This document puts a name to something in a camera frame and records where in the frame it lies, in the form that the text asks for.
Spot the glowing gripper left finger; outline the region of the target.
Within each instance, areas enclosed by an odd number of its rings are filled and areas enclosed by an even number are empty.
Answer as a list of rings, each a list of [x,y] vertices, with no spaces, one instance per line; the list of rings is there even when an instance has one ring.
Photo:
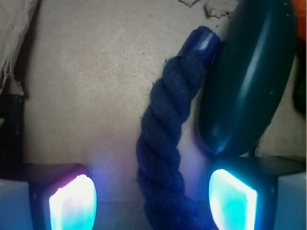
[[[97,193],[80,163],[0,167],[2,230],[91,230]]]

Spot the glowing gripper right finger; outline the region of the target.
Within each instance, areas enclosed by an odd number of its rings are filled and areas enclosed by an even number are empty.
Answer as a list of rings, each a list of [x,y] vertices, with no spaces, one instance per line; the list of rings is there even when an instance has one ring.
[[[305,230],[304,157],[220,158],[209,180],[209,204],[219,230]]]

